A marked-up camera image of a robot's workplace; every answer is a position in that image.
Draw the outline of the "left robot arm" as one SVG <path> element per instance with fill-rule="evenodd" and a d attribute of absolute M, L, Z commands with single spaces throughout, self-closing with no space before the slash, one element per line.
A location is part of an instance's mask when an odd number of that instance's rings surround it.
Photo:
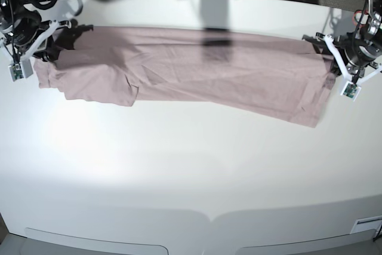
<path fill-rule="evenodd" d="M 365 0 L 353 14 L 355 29 L 334 37 L 316 33 L 303 39 L 333 56 L 331 73 L 343 79 L 340 94 L 356 100 L 362 85 L 381 73 L 381 0 Z"/>

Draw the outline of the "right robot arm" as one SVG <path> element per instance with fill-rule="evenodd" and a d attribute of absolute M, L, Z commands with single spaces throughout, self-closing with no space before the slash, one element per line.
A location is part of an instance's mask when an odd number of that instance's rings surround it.
<path fill-rule="evenodd" d="M 60 49 L 53 34 L 59 29 L 71 29 L 69 20 L 43 21 L 39 10 L 48 10 L 57 0 L 1 0 L 1 53 L 9 60 L 8 69 L 13 81 L 33 74 L 30 60 L 44 62 L 58 59 Z"/>

